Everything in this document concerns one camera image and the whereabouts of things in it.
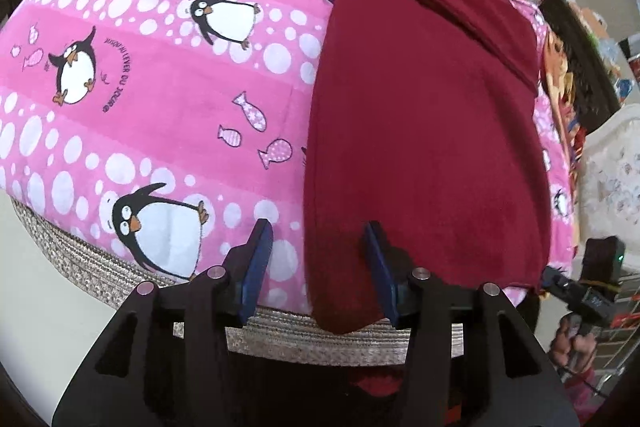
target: folded red fabric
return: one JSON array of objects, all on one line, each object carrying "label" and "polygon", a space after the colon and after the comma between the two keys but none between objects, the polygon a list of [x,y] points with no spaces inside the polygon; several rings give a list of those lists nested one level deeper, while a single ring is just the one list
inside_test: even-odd
[{"label": "folded red fabric", "polygon": [[550,206],[532,123],[536,39],[508,0],[335,0],[305,173],[313,316],[382,317],[364,224],[449,283],[534,286]]}]

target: floor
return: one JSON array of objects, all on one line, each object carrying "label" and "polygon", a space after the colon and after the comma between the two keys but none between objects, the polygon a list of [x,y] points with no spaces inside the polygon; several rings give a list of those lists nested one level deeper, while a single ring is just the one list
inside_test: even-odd
[{"label": "floor", "polygon": [[[610,34],[640,32],[636,0],[577,0],[599,12]],[[34,409],[50,422],[68,381],[113,311],[46,261],[0,194],[0,360]],[[542,304],[536,336],[548,346],[562,303]]]}]

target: penguin white belly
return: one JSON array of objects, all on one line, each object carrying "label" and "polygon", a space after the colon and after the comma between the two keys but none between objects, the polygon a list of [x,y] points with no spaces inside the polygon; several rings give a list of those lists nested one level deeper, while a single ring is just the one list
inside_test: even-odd
[{"label": "penguin white belly", "polygon": [[84,52],[79,52],[78,60],[69,65],[65,62],[62,69],[62,77],[60,78],[60,87],[62,92],[67,91],[65,103],[80,102],[89,92],[84,83],[95,78],[94,65],[91,57]]},{"label": "penguin white belly", "polygon": [[254,29],[255,11],[249,4],[219,2],[207,15],[207,24],[217,34],[230,41],[243,42]]},{"label": "penguin white belly", "polygon": [[198,211],[171,203],[151,203],[138,213],[136,241],[145,257],[169,273],[185,279],[196,268],[202,226]]}]

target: silver screw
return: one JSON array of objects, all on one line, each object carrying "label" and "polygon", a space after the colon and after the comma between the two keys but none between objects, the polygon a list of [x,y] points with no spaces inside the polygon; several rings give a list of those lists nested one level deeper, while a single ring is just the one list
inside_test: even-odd
[{"label": "silver screw", "polygon": [[207,277],[210,279],[222,279],[225,273],[226,270],[224,266],[216,265],[207,270]]},{"label": "silver screw", "polygon": [[154,284],[151,281],[141,282],[136,288],[136,291],[140,295],[149,295],[149,293],[151,293],[153,290]]},{"label": "silver screw", "polygon": [[413,275],[418,281],[426,281],[431,277],[431,272],[426,268],[418,266],[411,271],[411,275]]},{"label": "silver screw", "polygon": [[482,286],[482,289],[484,290],[484,293],[491,295],[492,297],[500,295],[500,288],[498,288],[497,284],[492,282],[485,283],[484,286]]}]

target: pink fish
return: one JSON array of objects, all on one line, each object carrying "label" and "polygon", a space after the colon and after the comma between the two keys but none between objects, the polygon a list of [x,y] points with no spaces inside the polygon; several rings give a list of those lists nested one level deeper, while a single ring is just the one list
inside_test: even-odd
[{"label": "pink fish", "polygon": [[246,101],[246,91],[236,96],[232,102],[242,107],[244,117],[251,127],[259,132],[267,130],[267,119],[264,117],[264,113],[255,107],[255,105]]},{"label": "pink fish", "polygon": [[31,28],[29,28],[29,44],[35,44],[38,40],[39,32],[36,29],[36,25],[34,24]]},{"label": "pink fish", "polygon": [[269,168],[270,163],[286,162],[291,158],[292,154],[293,149],[291,144],[282,138],[272,141],[266,151],[258,150],[258,156],[260,156],[260,160],[265,169]]},{"label": "pink fish", "polygon": [[218,138],[231,147],[240,147],[242,135],[235,129],[225,129],[218,127]]},{"label": "pink fish", "polygon": [[44,52],[42,51],[42,48],[38,48],[31,55],[24,59],[24,62],[22,63],[22,70],[24,71],[24,68],[33,68],[34,66],[39,64],[42,60],[43,55]]}]

